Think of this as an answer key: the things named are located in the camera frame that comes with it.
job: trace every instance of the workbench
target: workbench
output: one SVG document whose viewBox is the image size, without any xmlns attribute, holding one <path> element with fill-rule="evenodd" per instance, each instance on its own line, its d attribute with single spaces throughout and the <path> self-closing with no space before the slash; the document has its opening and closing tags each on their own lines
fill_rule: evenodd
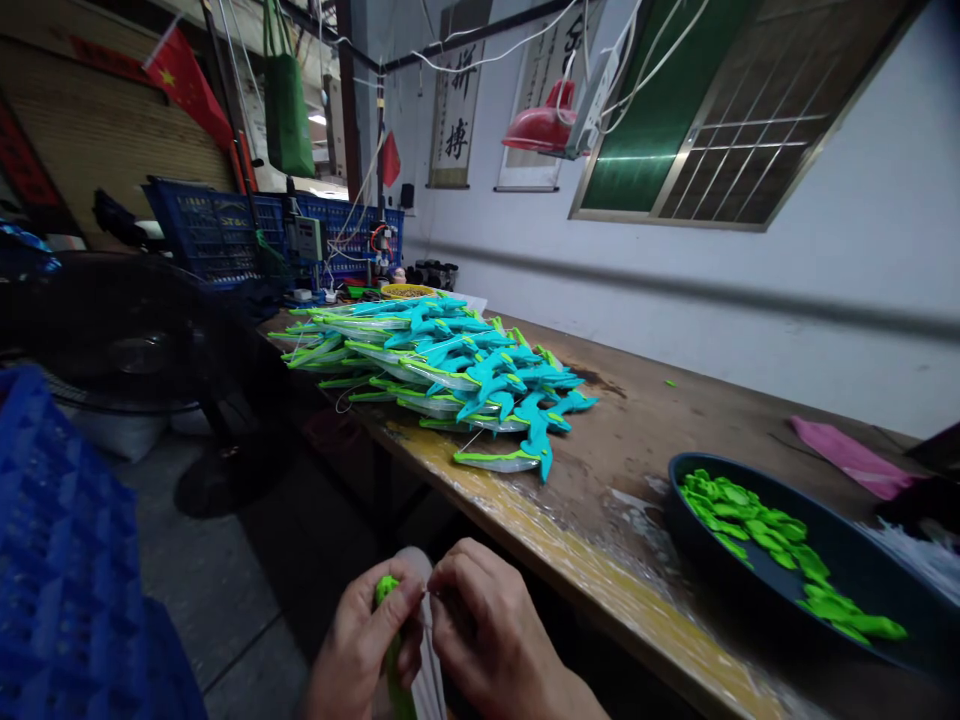
<svg viewBox="0 0 960 720">
<path fill-rule="evenodd" d="M 261 331 L 293 321 L 283 312 Z M 697 451 L 755 467 L 849 520 L 871 522 L 877 498 L 803 445 L 788 419 L 830 423 L 907 469 L 901 453 L 916 441 L 555 330 L 509 317 L 503 322 L 552 350 L 586 379 L 580 391 L 600 399 L 589 411 L 568 416 L 572 432 L 552 436 L 555 457 L 546 486 L 535 472 L 500 475 L 454 464 L 453 453 L 472 433 L 423 429 L 417 414 L 392 404 L 355 405 L 351 412 L 386 452 L 704 715 L 815 717 L 818 705 L 828 715 L 847 715 L 853 703 L 855 714 L 867 709 L 874 717 L 897 716 L 897 703 L 884 698 L 884 688 L 913 695 L 916 679 L 904 671 L 830 668 L 821 676 L 758 649 L 749 629 L 726 619 L 678 557 L 664 528 L 662 501 L 670 459 Z M 272 342 L 290 349 L 285 341 Z M 511 452 L 517 444 L 515 435 L 494 439 L 484 432 L 470 451 Z M 923 714 L 914 712 L 916 698 L 901 702 L 907 700 L 911 717 Z"/>
</svg>

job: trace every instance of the electric fan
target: electric fan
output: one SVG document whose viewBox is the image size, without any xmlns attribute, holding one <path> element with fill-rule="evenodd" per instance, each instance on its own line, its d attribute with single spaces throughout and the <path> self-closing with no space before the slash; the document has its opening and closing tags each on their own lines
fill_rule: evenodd
<svg viewBox="0 0 960 720">
<path fill-rule="evenodd" d="M 101 412 L 124 403 L 147 413 L 198 405 L 220 449 L 181 479 L 174 501 L 187 515 L 235 512 L 267 492 L 286 455 L 282 433 L 269 430 L 269 399 L 280 394 L 271 383 L 282 382 L 283 367 L 242 314 L 162 258 L 54 257 L 12 283 L 8 317 L 23 353 L 57 378 L 55 393 L 76 388 L 73 404 Z M 234 436 L 218 402 L 238 392 L 268 429 Z"/>
</svg>

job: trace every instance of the metal roller shutter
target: metal roller shutter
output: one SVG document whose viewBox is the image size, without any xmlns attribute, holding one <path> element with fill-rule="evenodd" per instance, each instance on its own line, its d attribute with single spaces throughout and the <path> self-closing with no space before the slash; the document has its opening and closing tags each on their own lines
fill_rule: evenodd
<svg viewBox="0 0 960 720">
<path fill-rule="evenodd" d="M 153 217 L 147 175 L 235 187 L 224 154 L 158 89 L 7 40 L 0 87 L 92 247 L 113 244 L 93 217 L 98 187 L 141 218 Z"/>
</svg>

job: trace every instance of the hanging lamp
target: hanging lamp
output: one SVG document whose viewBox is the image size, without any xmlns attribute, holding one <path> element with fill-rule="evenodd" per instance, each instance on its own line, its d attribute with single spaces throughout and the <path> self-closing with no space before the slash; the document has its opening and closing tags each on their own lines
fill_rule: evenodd
<svg viewBox="0 0 960 720">
<path fill-rule="evenodd" d="M 572 80 L 557 80 L 546 105 L 524 110 L 513 119 L 503 144 L 518 150 L 564 157 L 571 126 L 577 119 L 577 114 L 570 109 L 573 106 L 573 90 Z"/>
</svg>

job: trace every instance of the hanging bag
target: hanging bag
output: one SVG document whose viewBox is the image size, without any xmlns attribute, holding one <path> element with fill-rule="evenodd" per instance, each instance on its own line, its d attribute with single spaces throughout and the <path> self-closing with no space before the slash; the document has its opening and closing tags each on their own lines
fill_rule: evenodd
<svg viewBox="0 0 960 720">
<path fill-rule="evenodd" d="M 263 3 L 263 53 L 270 164 L 287 175 L 312 178 L 315 175 L 313 148 L 300 65 L 293 54 L 279 0 Z"/>
</svg>

